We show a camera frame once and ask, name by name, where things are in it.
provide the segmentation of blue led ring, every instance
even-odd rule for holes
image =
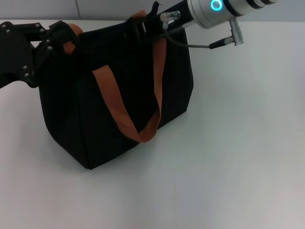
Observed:
[[[214,2],[218,2],[219,3],[219,7],[218,8],[214,6]],[[220,11],[223,8],[223,3],[221,2],[221,0],[213,0],[211,2],[211,7],[212,7],[212,9],[214,11]]]

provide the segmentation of black cable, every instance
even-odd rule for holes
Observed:
[[[166,29],[163,29],[164,31],[164,35],[166,36],[166,38],[173,43],[174,45],[178,45],[184,48],[203,48],[203,49],[209,49],[210,46],[209,45],[193,45],[193,44],[184,44],[181,42],[178,42],[176,40],[174,40],[168,33],[168,31]]]

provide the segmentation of white table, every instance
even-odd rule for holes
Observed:
[[[117,22],[73,23],[90,31]],[[305,23],[240,26],[242,46],[190,50],[187,113],[92,171],[51,138],[38,89],[2,88],[0,228],[304,228]],[[230,29],[187,34],[209,44]]]

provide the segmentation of brown leather handle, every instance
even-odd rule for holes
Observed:
[[[146,127],[139,133],[127,113],[119,87],[110,67],[106,65],[93,71],[106,106],[119,130],[122,134],[137,142],[148,142],[157,132],[162,110],[162,82],[165,59],[166,39],[162,38],[153,43],[154,94],[157,99],[158,109],[148,121]]]

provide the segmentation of black bag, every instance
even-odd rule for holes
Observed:
[[[129,19],[119,25],[81,33],[71,55],[54,49],[56,58],[39,73],[41,105],[50,134],[88,169],[116,158],[139,143],[118,128],[92,71],[110,67],[138,132],[158,109],[154,95],[153,42],[137,44],[128,39],[126,32],[133,23]],[[184,30],[172,37],[187,43]],[[188,49],[167,42],[158,128],[187,110],[192,89]]]

